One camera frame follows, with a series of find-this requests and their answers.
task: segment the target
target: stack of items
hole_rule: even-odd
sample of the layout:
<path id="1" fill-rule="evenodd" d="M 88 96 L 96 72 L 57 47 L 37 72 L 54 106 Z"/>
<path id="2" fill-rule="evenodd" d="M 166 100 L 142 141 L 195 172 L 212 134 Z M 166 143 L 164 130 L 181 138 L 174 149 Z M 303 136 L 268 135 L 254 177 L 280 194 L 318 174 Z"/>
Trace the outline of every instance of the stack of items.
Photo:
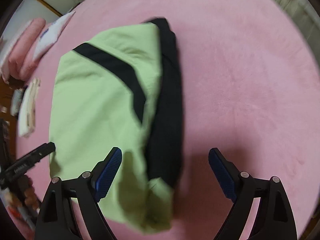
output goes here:
<path id="1" fill-rule="evenodd" d="M 36 18 L 21 27 L 0 60 L 4 82 L 8 82 L 10 76 L 27 81 L 73 14 L 74 12 L 65 14 L 49 25 L 46 25 L 44 19 Z"/>
<path id="2" fill-rule="evenodd" d="M 34 78 L 26 89 L 18 119 L 18 135 L 28 137 L 35 130 L 36 96 L 40 86 L 40 79 Z"/>

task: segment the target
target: metal screw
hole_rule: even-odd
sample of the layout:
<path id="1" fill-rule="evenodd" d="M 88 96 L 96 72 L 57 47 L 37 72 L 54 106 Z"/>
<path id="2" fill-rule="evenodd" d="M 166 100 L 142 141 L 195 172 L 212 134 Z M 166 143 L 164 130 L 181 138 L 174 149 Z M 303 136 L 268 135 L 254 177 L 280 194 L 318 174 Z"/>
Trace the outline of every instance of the metal screw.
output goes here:
<path id="1" fill-rule="evenodd" d="M 243 178 L 248 178 L 250 176 L 249 173 L 247 173 L 246 171 L 241 172 L 240 175 Z"/>
<path id="2" fill-rule="evenodd" d="M 59 177 L 54 177 L 54 178 L 51 180 L 52 183 L 57 183 L 58 181 L 59 181 Z"/>
<path id="3" fill-rule="evenodd" d="M 91 175 L 91 173 L 88 172 L 88 171 L 85 171 L 84 173 L 82 173 L 82 177 L 85 178 L 85 179 L 90 177 L 90 175 Z"/>
<path id="4" fill-rule="evenodd" d="M 272 178 L 272 180 L 273 180 L 275 183 L 280 182 L 280 179 L 279 179 L 277 176 L 274 176 L 274 177 Z"/>

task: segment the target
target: pink fleece blanket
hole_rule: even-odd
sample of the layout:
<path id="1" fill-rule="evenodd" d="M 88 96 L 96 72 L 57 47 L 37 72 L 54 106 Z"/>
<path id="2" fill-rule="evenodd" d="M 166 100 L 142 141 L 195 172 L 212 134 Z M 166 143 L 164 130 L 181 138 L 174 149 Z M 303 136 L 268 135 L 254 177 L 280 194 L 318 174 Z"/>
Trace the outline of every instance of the pink fleece blanket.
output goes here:
<path id="1" fill-rule="evenodd" d="M 110 222 L 119 240 L 211 240 L 232 206 L 208 151 L 218 147 L 240 170 L 279 176 L 300 235 L 320 184 L 320 82 L 299 30 L 272 0 L 86 0 L 40 61 L 36 131 L 18 138 L 18 156 L 48 141 L 60 57 L 97 33 L 166 17 L 177 35 L 184 95 L 184 168 L 170 231 L 141 236 Z M 48 159 L 29 172 L 43 198 Z M 241 239 L 247 239 L 257 202 Z M 89 239 L 83 221 L 78 222 Z"/>

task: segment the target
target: black trim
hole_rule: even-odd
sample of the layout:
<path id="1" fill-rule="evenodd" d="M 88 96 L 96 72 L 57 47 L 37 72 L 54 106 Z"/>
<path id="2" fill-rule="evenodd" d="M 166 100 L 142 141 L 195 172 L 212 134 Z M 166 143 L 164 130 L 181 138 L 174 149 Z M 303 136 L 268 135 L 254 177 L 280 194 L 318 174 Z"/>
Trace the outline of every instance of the black trim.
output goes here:
<path id="1" fill-rule="evenodd" d="M 148 22 L 159 29 L 162 83 L 150 137 L 145 149 L 148 179 L 162 178 L 174 188 L 182 166 L 182 80 L 176 36 L 165 18 Z"/>
<path id="2" fill-rule="evenodd" d="M 109 70 L 126 84 L 133 93 L 133 109 L 142 123 L 146 96 L 134 69 L 119 58 L 88 43 L 83 43 L 73 50 Z"/>

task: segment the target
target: white package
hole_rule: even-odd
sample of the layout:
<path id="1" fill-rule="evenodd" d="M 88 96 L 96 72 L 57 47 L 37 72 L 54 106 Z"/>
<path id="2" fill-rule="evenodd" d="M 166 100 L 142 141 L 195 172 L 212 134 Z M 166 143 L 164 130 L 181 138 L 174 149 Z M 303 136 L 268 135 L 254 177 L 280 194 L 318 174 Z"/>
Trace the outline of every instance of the white package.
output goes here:
<path id="1" fill-rule="evenodd" d="M 33 61 L 40 59 L 55 44 L 75 12 L 67 13 L 53 22 L 40 36 L 33 54 Z"/>
<path id="2" fill-rule="evenodd" d="M 18 117 L 18 135 L 28 137 L 36 127 L 35 106 L 40 79 L 34 78 L 24 93 Z"/>

